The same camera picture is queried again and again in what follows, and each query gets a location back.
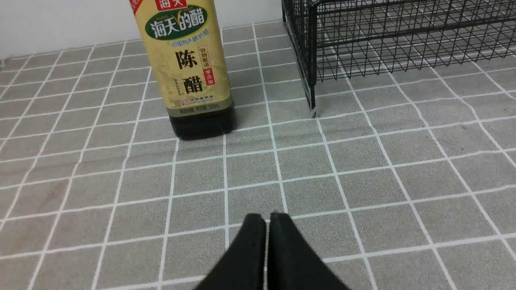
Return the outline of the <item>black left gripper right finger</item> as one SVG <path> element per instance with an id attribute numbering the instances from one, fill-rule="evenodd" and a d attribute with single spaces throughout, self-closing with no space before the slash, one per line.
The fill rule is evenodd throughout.
<path id="1" fill-rule="evenodd" d="M 348 290 L 304 239 L 287 213 L 271 213 L 268 237 L 269 290 Z"/>

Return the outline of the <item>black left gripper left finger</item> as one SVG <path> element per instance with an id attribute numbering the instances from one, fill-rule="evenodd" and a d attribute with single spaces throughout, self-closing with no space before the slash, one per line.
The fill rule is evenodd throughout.
<path id="1" fill-rule="evenodd" d="M 266 222 L 258 213 L 244 218 L 236 237 L 196 290 L 262 290 Z"/>

